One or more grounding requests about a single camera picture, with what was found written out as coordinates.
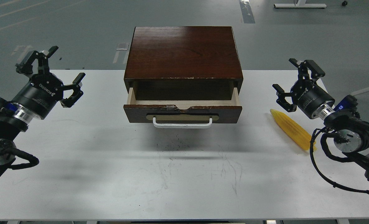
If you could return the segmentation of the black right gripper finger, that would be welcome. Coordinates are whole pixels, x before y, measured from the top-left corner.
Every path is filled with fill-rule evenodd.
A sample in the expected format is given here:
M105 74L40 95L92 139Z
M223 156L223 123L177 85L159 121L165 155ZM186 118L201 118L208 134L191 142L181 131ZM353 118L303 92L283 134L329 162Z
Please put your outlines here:
M298 69L298 80L311 79L313 82L318 81L319 78L325 76L325 72L315 63L314 60L298 61L295 58L288 60L292 65Z
M285 99L286 97L291 97L291 99L293 99L295 94L293 92L286 93L278 84L273 84L272 87L276 90L276 95L278 96L276 102L278 103L278 105L280 105L287 112L295 112L297 109L297 105L294 103L290 104Z

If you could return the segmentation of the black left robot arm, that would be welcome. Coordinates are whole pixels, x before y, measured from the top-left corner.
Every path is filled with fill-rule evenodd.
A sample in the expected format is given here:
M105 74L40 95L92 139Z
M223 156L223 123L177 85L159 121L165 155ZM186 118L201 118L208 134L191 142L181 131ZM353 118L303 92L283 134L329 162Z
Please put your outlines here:
M45 119L52 108L60 102L62 107L72 107L83 95L81 72L72 84L63 82L51 73L49 58L58 50L31 51L16 64L16 71L29 78L29 81L11 100L0 97L0 177L7 169L31 168L39 164L32 154L18 149L14 139L28 129L32 119Z

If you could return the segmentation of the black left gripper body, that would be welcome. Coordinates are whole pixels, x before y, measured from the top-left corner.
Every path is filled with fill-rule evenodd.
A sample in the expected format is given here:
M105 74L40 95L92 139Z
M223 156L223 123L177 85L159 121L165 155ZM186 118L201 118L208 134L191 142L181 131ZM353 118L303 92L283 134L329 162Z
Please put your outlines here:
M44 120L53 107L63 97L60 89L63 82L54 74L35 75L12 99L12 103L21 105L34 113L37 119Z

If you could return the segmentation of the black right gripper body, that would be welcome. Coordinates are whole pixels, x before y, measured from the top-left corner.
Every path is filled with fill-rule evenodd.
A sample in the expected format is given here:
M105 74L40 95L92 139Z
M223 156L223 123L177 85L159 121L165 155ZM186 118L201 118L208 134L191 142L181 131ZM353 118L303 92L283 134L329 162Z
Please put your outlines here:
M332 106L335 99L311 79L301 79L291 88L292 101L309 119L316 119L317 109L324 103Z

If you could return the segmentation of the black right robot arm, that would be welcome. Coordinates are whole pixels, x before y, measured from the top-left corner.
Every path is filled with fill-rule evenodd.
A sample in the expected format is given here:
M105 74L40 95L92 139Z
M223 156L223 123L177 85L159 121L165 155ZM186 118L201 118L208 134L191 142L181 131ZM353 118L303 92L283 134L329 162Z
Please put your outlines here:
M369 122L360 119L357 99L347 95L339 104L317 81L325 72L313 61L289 62L298 69L298 80L286 93L278 84L272 85L277 103L288 112L301 109L309 119L320 118L324 128L315 129L307 149L312 149L316 137L322 133L320 144L325 155L341 163L354 162L365 169L369 181Z

